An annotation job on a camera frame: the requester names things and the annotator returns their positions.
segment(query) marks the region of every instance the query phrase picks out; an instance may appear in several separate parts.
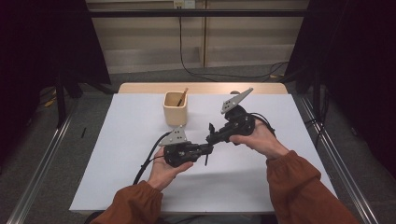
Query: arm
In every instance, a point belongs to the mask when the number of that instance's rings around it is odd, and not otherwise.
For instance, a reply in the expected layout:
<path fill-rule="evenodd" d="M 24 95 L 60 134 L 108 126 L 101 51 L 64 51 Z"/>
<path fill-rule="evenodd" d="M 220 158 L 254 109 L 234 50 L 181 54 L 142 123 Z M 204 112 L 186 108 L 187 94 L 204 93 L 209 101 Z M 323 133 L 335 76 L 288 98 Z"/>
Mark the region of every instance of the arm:
<path fill-rule="evenodd" d="M 161 212 L 161 202 L 165 189 L 176 176 L 192 167 L 192 162 L 186 162 L 177 168 L 166 164 L 163 159 L 163 147 L 154 155 L 148 181 L 141 181 L 120 189 L 114 196 L 113 203 L 107 210 L 91 222 L 103 223 L 154 223 Z"/>
<path fill-rule="evenodd" d="M 260 121 L 252 135 L 234 135 L 230 141 L 267 157 L 270 197 L 279 223 L 358 223 L 320 182 L 320 172 L 285 148 Z"/>

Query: pen holder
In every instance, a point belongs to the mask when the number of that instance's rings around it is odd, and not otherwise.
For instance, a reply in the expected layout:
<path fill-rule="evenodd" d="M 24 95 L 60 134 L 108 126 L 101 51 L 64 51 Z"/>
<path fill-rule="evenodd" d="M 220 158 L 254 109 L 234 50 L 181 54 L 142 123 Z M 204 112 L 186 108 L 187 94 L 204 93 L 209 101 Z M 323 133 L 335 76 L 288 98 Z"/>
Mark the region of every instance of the pen holder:
<path fill-rule="evenodd" d="M 168 125 L 185 125 L 187 123 L 187 94 L 183 96 L 183 92 L 167 92 L 163 100 L 163 113 Z"/>

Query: brown sleeve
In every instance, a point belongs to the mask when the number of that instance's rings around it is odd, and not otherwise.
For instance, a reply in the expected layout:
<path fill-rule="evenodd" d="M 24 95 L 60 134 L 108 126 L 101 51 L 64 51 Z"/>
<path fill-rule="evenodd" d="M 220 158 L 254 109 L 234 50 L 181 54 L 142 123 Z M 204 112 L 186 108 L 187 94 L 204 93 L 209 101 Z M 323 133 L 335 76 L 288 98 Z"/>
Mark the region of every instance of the brown sleeve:
<path fill-rule="evenodd" d="M 267 179 L 279 223 L 358 223 L 320 182 L 320 172 L 295 151 L 267 161 Z"/>
<path fill-rule="evenodd" d="M 117 191 L 113 203 L 91 224 L 155 223 L 161 212 L 162 199 L 162 193 L 141 181 Z"/>

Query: horizontal black beam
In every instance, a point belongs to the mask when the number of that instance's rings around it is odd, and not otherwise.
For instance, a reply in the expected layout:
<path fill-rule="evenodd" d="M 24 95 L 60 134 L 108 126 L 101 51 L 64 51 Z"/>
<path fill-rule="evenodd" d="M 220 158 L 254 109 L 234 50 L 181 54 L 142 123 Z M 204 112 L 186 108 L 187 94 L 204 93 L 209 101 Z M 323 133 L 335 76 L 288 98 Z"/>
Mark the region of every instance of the horizontal black beam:
<path fill-rule="evenodd" d="M 92 18 L 125 17 L 305 17 L 304 9 L 147 9 L 90 10 Z"/>

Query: wall socket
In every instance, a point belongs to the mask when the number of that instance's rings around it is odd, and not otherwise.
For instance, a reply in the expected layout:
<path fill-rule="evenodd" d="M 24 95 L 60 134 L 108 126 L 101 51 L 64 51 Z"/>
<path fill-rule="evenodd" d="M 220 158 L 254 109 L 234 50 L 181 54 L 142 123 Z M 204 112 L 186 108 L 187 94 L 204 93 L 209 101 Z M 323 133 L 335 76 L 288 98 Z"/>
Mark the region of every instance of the wall socket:
<path fill-rule="evenodd" d="M 174 8 L 195 9 L 195 0 L 174 0 Z"/>

